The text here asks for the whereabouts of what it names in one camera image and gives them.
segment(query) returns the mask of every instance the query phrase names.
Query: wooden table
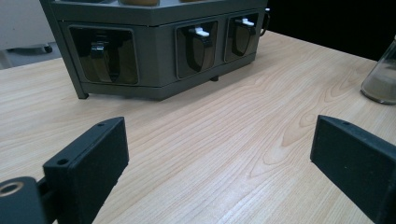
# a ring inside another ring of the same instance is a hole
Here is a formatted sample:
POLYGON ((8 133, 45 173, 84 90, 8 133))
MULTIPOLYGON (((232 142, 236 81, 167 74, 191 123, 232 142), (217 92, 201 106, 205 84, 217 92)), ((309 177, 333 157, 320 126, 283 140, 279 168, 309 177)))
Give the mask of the wooden table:
POLYGON ((0 71, 0 181, 124 116, 130 164, 95 223, 372 223, 311 161, 318 114, 396 144, 396 108, 368 100, 375 62, 268 32, 257 59, 162 102, 79 100, 62 59, 0 71))

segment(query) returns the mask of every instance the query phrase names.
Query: dark wall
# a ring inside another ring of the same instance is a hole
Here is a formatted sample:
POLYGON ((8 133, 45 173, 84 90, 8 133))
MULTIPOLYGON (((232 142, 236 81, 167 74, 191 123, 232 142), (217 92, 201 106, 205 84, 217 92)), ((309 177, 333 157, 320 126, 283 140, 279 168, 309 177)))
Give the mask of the dark wall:
POLYGON ((396 0, 269 0, 269 30, 378 60, 396 35, 396 0))

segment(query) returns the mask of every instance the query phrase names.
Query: screw hole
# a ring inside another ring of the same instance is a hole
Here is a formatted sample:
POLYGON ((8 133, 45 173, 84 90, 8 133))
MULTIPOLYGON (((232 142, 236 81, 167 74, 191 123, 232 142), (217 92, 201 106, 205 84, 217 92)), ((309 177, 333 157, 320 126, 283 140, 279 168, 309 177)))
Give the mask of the screw hole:
POLYGON ((0 187, 0 197, 6 197, 20 190, 23 187, 22 182, 13 182, 0 187))
POLYGON ((69 160, 68 159, 61 159, 61 160, 59 160, 58 162, 56 162, 58 165, 65 165, 65 164, 67 164, 69 162, 69 160))

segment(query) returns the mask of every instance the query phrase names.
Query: gray plastic housing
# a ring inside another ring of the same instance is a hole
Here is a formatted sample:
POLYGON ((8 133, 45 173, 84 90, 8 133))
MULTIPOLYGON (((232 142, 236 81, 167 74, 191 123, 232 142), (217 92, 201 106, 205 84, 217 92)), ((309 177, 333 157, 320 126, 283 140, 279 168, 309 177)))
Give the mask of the gray plastic housing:
POLYGON ((162 0, 155 7, 125 6, 118 1, 40 0, 55 36, 78 98, 89 93, 115 94, 162 100, 219 77, 254 61, 267 1, 208 0, 183 2, 162 0), (249 51, 226 62, 225 49, 231 18, 257 15, 256 35, 249 51), (193 76, 177 75, 177 29, 217 23, 213 66, 193 76), (137 82, 117 84, 89 81, 78 57, 70 27, 130 31, 133 35, 137 82))

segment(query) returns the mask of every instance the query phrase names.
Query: white tab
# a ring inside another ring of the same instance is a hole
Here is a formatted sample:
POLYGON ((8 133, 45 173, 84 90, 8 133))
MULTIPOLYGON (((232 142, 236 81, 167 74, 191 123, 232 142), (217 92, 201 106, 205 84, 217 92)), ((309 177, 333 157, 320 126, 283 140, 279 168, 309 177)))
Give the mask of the white tab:
POLYGON ((201 27, 195 28, 195 33, 200 35, 200 36, 204 36, 204 37, 209 36, 209 33, 205 32, 204 29, 202 29, 201 27))
POLYGON ((242 19, 242 23, 244 23, 246 26, 254 26, 254 22, 248 21, 246 18, 242 19))

